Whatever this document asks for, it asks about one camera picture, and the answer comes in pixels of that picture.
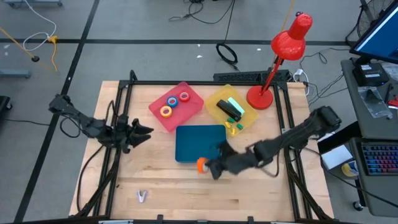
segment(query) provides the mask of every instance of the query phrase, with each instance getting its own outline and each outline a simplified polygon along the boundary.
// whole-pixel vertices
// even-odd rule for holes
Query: gray floor
[[[63,8],[36,7],[43,16],[57,23],[61,39],[79,39],[83,32],[93,0],[67,0]],[[205,2],[198,17],[216,20],[228,7],[229,1]],[[288,1],[236,1],[229,39],[271,40],[283,23]],[[314,18],[307,40],[342,41],[354,26],[359,1],[300,0],[293,12],[304,11]],[[187,13],[188,4],[180,0],[100,0],[89,39],[223,39],[227,18],[216,25],[201,24],[193,19],[169,22],[171,16]],[[11,9],[0,2],[0,26],[16,38],[35,32],[50,32],[51,24],[35,16],[28,8]],[[59,74],[53,74],[32,63],[16,45],[0,44],[1,68],[26,68],[30,79],[0,79],[0,95],[12,97],[12,119],[29,119],[49,123],[47,105],[62,89],[77,44],[59,44],[56,63]],[[265,70],[272,60],[269,45],[231,45],[239,55],[241,71]],[[330,46],[308,46],[306,54],[313,54]],[[35,54],[51,65],[52,45],[45,44]],[[325,51],[326,65],[318,57],[308,58],[303,67],[310,82],[319,88],[340,75],[340,60],[350,58],[347,51]],[[282,66],[292,72],[298,62]],[[86,44],[69,89],[73,103],[86,114],[93,114],[103,80],[128,77],[130,69],[141,80],[211,80],[214,73],[233,72],[222,62],[214,45],[208,44]],[[345,87],[342,79],[330,92]],[[318,100],[311,108],[330,105],[343,120],[343,126],[355,121],[348,92],[342,91]],[[29,181],[47,127],[25,123],[2,122],[0,129],[0,223],[12,222]],[[62,218],[68,215],[75,190],[86,138],[70,139],[57,128],[25,221]],[[398,223],[395,218],[373,217],[365,209],[357,212],[351,202],[358,199],[355,189],[326,175],[336,218],[359,223]]]

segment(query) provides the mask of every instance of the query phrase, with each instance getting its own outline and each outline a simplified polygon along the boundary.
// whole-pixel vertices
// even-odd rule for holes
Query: red desk lamp
[[[271,72],[265,85],[258,85],[250,88],[246,95],[248,103],[257,110],[268,108],[274,96],[268,89],[272,78],[278,72],[279,65],[283,60],[298,60],[305,50],[304,36],[312,26],[312,18],[308,14],[300,14],[294,20],[289,30],[285,30],[271,41],[271,48],[277,55],[276,63],[272,65]]]

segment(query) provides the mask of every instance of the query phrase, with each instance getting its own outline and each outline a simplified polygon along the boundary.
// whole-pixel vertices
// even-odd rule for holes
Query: blue tape roll
[[[178,99],[175,96],[170,96],[167,98],[167,105],[171,108],[176,107],[178,105]]]

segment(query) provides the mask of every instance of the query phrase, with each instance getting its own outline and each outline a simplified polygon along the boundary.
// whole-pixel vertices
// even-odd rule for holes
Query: yellow tray
[[[245,128],[249,127],[255,120],[257,120],[258,114],[257,112],[243,99],[237,91],[231,85],[225,85],[218,91],[216,91],[213,95],[209,96],[205,100],[205,106],[207,111],[211,114],[214,119],[217,120],[220,124],[225,126],[226,120],[229,116],[217,107],[217,102],[220,100],[224,100],[228,102],[228,98],[232,97],[234,100],[239,103],[239,105],[244,109],[244,114],[239,122],[234,122],[231,124],[231,129],[227,129],[227,133],[229,136],[235,136],[243,131]],[[242,124],[243,129],[239,130],[236,125]],[[232,128],[235,129],[235,134],[231,133]]]

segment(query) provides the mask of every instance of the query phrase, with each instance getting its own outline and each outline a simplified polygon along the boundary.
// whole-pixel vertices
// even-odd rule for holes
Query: pink tray
[[[178,97],[182,92],[187,92],[190,95],[188,102],[181,102]],[[160,109],[163,106],[167,106],[167,98],[175,96],[178,99],[178,105],[172,108],[172,115],[169,118],[164,118],[160,115]],[[166,94],[161,96],[149,105],[149,110],[155,115],[155,117],[163,124],[168,132],[174,131],[174,129],[189,120],[194,114],[199,112],[203,107],[203,99],[191,89],[186,82],[181,82]]]

